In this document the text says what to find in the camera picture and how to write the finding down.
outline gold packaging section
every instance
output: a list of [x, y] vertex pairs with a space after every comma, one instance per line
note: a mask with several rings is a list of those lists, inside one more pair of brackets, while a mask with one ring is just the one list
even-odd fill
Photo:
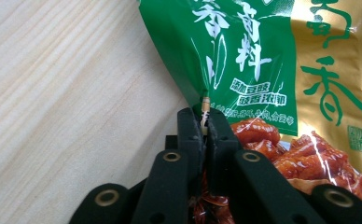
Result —
[[299, 134], [316, 131], [362, 173], [362, 1], [295, 1], [291, 26]]

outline green stamp logo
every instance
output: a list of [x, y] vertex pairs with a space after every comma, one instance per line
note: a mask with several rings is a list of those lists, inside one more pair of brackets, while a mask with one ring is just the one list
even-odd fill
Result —
[[362, 129], [355, 126], [348, 126], [349, 144], [352, 150], [362, 151]]

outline snack package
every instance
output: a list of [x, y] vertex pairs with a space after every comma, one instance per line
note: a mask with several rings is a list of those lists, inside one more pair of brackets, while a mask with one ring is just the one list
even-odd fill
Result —
[[362, 1], [141, 0], [140, 11], [197, 113], [209, 99], [230, 124], [262, 119], [285, 150], [319, 136], [362, 174]]

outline light wood surface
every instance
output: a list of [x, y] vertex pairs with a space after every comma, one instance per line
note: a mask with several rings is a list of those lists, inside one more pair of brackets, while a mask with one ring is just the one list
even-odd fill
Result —
[[0, 0], [0, 223], [148, 175], [187, 106], [135, 0]]

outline tabletop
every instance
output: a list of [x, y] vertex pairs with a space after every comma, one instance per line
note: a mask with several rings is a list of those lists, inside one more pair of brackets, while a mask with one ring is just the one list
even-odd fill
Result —
[[144, 179], [187, 106], [129, 0], [0, 0], [0, 223]]

